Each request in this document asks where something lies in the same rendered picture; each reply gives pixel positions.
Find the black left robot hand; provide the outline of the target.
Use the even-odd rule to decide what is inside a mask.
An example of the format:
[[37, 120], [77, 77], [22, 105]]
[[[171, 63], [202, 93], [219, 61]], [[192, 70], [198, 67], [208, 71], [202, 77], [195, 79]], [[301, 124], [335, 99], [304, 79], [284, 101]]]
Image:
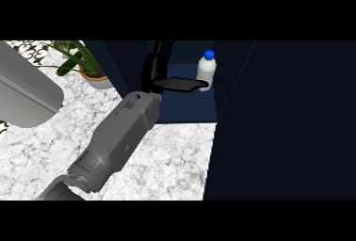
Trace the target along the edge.
[[173, 44], [171, 40], [158, 40], [154, 51], [148, 54], [142, 71], [142, 90], [148, 93], [161, 94], [164, 90], [192, 92], [198, 88], [208, 87], [208, 82], [204, 80], [167, 77]]

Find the dark navy cabinet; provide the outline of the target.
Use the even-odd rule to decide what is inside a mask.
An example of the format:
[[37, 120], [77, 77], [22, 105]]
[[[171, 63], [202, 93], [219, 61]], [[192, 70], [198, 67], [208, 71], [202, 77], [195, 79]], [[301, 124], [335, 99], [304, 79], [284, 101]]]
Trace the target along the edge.
[[168, 57], [168, 77], [192, 79], [204, 52], [213, 51], [217, 69], [210, 90], [164, 91], [158, 121], [207, 123], [219, 120], [248, 62], [253, 40], [89, 40], [84, 44], [121, 96], [142, 89], [143, 63], [151, 53]]

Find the dark navy cabinet door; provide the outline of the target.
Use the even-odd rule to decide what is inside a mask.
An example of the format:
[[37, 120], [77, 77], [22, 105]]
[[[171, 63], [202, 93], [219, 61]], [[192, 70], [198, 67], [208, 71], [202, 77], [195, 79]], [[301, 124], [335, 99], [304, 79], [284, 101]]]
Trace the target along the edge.
[[356, 201], [356, 40], [258, 41], [216, 126], [211, 201]]

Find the white bottle with blue cap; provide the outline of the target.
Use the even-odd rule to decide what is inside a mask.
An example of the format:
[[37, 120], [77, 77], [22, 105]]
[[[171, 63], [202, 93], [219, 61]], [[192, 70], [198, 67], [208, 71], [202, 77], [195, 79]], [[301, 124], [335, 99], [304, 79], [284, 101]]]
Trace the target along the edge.
[[[214, 58], [214, 51], [207, 50], [198, 63], [196, 79], [205, 81], [210, 85], [213, 84], [216, 68], [217, 62]], [[211, 88], [210, 85], [205, 88], [199, 88], [199, 91], [208, 91]]]

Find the green plant in terracotta pot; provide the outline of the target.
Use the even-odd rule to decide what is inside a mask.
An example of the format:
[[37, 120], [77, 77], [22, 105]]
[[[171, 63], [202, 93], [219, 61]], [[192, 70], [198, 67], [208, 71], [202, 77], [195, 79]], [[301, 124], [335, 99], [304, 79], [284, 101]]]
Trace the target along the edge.
[[47, 44], [47, 47], [59, 51], [66, 57], [65, 62], [59, 66], [46, 65], [46, 68], [56, 69], [58, 76], [65, 76], [69, 72], [77, 72], [93, 88], [114, 88], [103, 68], [87, 47], [78, 40], [56, 40], [53, 44]]

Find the grey rounded appliance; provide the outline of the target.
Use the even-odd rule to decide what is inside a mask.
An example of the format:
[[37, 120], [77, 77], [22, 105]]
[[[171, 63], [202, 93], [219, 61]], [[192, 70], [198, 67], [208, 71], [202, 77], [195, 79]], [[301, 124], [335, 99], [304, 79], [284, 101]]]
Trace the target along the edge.
[[37, 127], [59, 113], [62, 102], [59, 85], [0, 40], [0, 121]]

